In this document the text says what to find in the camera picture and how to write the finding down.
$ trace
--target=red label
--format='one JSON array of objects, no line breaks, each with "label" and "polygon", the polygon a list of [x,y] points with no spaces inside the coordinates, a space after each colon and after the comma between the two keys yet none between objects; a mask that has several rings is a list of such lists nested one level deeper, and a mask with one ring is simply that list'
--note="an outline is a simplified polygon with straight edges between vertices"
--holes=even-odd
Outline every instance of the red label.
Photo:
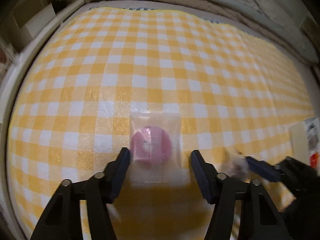
[{"label": "red label", "polygon": [[318,166],[318,157],[319,154],[317,152],[310,156],[311,167],[314,169],[316,169]]}]

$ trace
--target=metal screw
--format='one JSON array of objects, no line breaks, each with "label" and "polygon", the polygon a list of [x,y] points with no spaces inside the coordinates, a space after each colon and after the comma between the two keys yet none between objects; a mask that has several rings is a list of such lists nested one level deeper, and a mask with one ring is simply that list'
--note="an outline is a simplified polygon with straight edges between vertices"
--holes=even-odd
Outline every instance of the metal screw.
[{"label": "metal screw", "polygon": [[218,173],[217,178],[218,178],[218,179],[221,179],[221,180],[224,180],[224,179],[227,178],[227,176],[226,176],[226,174],[224,174],[224,173]]},{"label": "metal screw", "polygon": [[65,179],[61,182],[61,185],[66,187],[69,186],[71,184],[71,180],[70,179]]},{"label": "metal screw", "polygon": [[257,179],[253,179],[253,180],[252,180],[252,183],[253,183],[253,185],[255,185],[255,186],[259,186],[259,185],[261,184],[260,181],[257,180]]},{"label": "metal screw", "polygon": [[96,179],[101,179],[101,178],[104,177],[104,173],[103,173],[103,172],[97,172],[97,173],[94,175],[94,177],[95,177]]}]

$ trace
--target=clear plastic bag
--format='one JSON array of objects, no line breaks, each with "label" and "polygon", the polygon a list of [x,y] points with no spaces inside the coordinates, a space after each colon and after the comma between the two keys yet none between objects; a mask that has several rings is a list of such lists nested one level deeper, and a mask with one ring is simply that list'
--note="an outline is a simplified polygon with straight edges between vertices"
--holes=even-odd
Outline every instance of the clear plastic bag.
[{"label": "clear plastic bag", "polygon": [[130,180],[134,185],[172,183],[179,178],[180,116],[132,113]]},{"label": "clear plastic bag", "polygon": [[226,154],[228,154],[228,158],[222,164],[221,172],[245,182],[249,174],[249,165],[246,158],[238,151],[230,153],[226,150]]}]

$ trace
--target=pink ball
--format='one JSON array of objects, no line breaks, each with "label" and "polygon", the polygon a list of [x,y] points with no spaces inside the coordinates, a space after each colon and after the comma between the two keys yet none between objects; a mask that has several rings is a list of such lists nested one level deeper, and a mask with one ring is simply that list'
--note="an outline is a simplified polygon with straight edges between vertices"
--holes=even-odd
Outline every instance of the pink ball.
[{"label": "pink ball", "polygon": [[134,160],[159,165],[170,159],[172,142],[165,130],[157,126],[146,126],[133,135],[131,152]]}]

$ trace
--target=gingham cloth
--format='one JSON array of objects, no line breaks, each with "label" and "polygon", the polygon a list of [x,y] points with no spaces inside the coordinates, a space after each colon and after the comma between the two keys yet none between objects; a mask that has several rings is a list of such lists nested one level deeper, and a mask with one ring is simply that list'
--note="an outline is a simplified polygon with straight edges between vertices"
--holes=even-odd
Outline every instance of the gingham cloth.
[{"label": "gingham cloth", "polygon": [[[88,179],[129,147],[132,111],[180,113],[184,179],[141,189],[127,179],[108,206],[119,239],[204,239],[212,206],[191,151],[218,169],[225,148],[276,163],[292,153],[288,127],[313,115],[293,62],[266,41],[180,11],[87,11],[42,50],[12,113],[11,199],[27,236],[63,179]],[[82,221],[90,239],[84,203]]]}]

